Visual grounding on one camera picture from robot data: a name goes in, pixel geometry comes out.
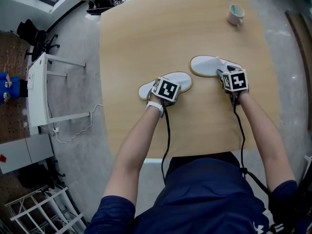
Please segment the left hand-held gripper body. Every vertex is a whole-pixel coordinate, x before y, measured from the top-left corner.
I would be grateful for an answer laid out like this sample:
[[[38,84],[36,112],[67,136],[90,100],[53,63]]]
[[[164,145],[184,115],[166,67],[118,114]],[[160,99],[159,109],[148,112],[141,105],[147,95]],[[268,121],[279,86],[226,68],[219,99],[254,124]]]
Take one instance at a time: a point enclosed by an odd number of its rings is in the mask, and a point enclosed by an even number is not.
[[[181,85],[179,83],[164,77],[158,77],[147,94],[147,100],[149,101],[151,94],[154,94],[160,98],[163,107],[173,106],[178,99],[180,90]]]

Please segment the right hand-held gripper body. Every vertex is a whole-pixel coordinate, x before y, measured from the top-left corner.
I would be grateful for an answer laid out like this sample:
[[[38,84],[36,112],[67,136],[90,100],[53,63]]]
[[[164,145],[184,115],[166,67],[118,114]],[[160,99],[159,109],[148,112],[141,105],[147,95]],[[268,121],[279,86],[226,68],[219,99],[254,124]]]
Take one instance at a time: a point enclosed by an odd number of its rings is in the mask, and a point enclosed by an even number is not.
[[[222,88],[229,95],[231,104],[234,106],[239,92],[249,91],[246,70],[241,68],[240,71],[223,71]]]

